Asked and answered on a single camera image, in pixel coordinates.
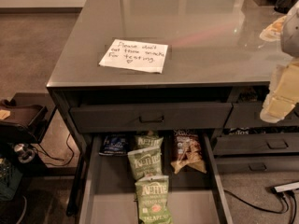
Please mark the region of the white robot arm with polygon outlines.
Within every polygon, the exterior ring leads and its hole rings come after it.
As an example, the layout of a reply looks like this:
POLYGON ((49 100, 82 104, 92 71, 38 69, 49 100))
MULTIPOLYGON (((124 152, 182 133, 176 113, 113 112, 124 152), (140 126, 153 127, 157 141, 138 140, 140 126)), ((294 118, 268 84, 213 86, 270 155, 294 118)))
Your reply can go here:
POLYGON ((273 71, 269 93, 263 102, 260 119, 268 123, 284 120, 299 103, 299 2, 260 33, 261 40, 279 41, 281 50, 292 56, 286 65, 273 71))

